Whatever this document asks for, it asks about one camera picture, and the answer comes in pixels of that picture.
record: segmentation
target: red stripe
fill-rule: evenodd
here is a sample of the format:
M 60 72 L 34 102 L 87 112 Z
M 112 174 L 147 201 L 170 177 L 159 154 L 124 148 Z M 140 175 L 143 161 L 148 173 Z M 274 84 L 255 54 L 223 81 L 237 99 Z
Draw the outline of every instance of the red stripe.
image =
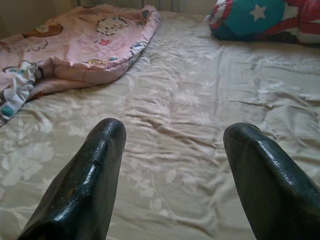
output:
M 231 10 L 232 10 L 232 1 L 233 0 L 226 0 L 225 1 L 225 9 L 224 9 L 224 12 L 222 14 L 222 19 L 225 19 L 226 17 L 229 16 Z
M 213 29 L 217 29 L 218 27 L 220 27 L 220 25 L 223 23 L 223 21 L 221 19 L 219 19 L 218 21 L 216 21 L 215 23 L 211 24 L 210 27 Z
M 285 2 L 286 2 L 289 6 L 300 7 L 300 6 L 303 6 L 303 5 L 304 5 L 305 0 L 285 0 Z
M 219 8 L 219 6 L 216 5 L 215 8 L 214 8 L 213 11 L 212 11 L 212 14 L 213 14 L 213 15 L 215 15 L 215 14 L 218 12 L 218 8 Z
M 265 34 L 275 34 L 275 33 L 279 33 L 279 32 L 283 32 L 287 29 L 292 29 L 292 28 L 297 28 L 299 27 L 299 21 L 298 18 L 296 17 L 292 17 L 292 18 L 288 18 L 282 22 L 280 22 L 279 24 L 270 27 L 267 31 L 265 31 Z
M 320 23 L 301 22 L 300 31 L 304 34 L 319 34 L 320 35 Z
M 320 19 L 320 1 L 306 0 L 300 9 L 301 22 L 313 22 Z

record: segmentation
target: cartoon character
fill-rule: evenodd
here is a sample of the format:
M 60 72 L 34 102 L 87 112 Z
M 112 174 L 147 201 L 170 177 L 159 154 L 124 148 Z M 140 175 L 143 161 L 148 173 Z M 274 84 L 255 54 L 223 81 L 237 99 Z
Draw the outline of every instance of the cartoon character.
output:
M 142 21 L 137 21 L 137 22 L 135 23 L 135 25 L 136 25 L 137 27 L 141 27 L 141 26 L 144 25 L 144 22 L 142 22 Z
M 85 62 L 86 64 L 90 64 L 90 65 L 94 65 L 97 67 L 106 67 L 108 62 L 105 60 L 99 60 L 99 59 L 90 59 L 87 62 Z
M 319 12 L 318 0 L 218 0 L 209 24 L 225 40 L 318 43 Z
M 129 24 L 125 19 L 118 16 L 113 16 L 98 21 L 95 30 L 107 36 L 112 36 L 128 27 Z
M 146 19 L 146 18 L 148 18 L 149 13 L 150 13 L 149 10 L 144 10 L 144 11 L 142 12 L 142 16 Z
M 21 107 L 20 101 L 16 101 L 15 96 L 19 96 L 22 100 L 28 98 L 29 92 L 25 90 L 30 89 L 30 86 L 35 83 L 36 75 L 34 73 L 37 71 L 37 64 L 24 60 L 18 66 L 6 67 L 2 71 L 4 73 L 16 73 L 23 79 L 12 81 L 0 92 L 0 112 L 7 121 Z
M 17 55 L 28 53 L 30 51 L 40 51 L 45 49 L 48 45 L 46 40 L 26 38 L 13 44 L 7 44 L 2 42 L 1 45 L 9 52 Z
M 49 24 L 49 25 L 41 25 L 30 32 L 24 33 L 23 36 L 25 38 L 37 37 L 37 38 L 46 38 L 52 37 L 60 34 L 63 31 L 64 27 L 59 24 Z
M 41 67 L 37 67 L 35 62 L 29 62 L 27 60 L 23 60 L 18 66 L 8 66 L 2 69 L 4 73 L 14 73 L 14 74 L 24 74 L 25 69 L 29 67 L 35 67 L 34 77 L 35 79 L 43 79 L 44 78 L 44 70 Z
M 155 12 L 154 14 L 154 19 L 153 19 L 156 23 L 161 24 L 162 22 L 162 17 L 158 12 Z
M 111 40 L 105 40 L 105 39 L 102 39 L 102 38 L 100 40 L 95 41 L 95 43 L 98 43 L 100 46 L 107 46 L 111 42 L 112 42 Z
M 130 53 L 132 53 L 132 57 L 129 59 L 129 68 L 134 64 L 134 62 L 140 56 L 142 50 L 146 48 L 148 43 L 146 41 L 137 42 L 130 47 Z

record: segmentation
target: white star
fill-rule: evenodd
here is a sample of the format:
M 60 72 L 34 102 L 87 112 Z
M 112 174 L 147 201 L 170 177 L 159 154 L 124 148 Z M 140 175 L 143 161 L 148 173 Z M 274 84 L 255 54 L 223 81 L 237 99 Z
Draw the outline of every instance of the white star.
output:
M 254 16 L 254 21 L 257 21 L 258 19 L 265 19 L 265 10 L 266 6 L 260 7 L 257 4 L 255 5 L 255 9 L 250 12 L 251 15 Z

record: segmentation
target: wall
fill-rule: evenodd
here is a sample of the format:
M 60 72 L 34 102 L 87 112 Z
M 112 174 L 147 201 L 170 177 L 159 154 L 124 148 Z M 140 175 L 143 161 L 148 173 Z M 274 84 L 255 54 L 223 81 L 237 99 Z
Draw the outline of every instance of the wall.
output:
M 180 11 L 208 15 L 215 3 L 215 0 L 180 0 Z
M 0 39 L 36 28 L 75 5 L 74 0 L 0 0 Z

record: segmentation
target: floral pattern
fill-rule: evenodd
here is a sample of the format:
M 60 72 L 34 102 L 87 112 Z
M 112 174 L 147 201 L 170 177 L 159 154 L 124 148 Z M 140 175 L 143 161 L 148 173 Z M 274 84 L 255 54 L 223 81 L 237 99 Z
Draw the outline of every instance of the floral pattern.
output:
M 0 239 L 17 238 L 104 118 L 127 130 L 108 240 L 255 239 L 224 151 L 235 122 L 273 136 L 320 183 L 320 52 L 220 45 L 209 32 L 201 16 L 164 13 L 118 81 L 30 101 L 0 128 Z

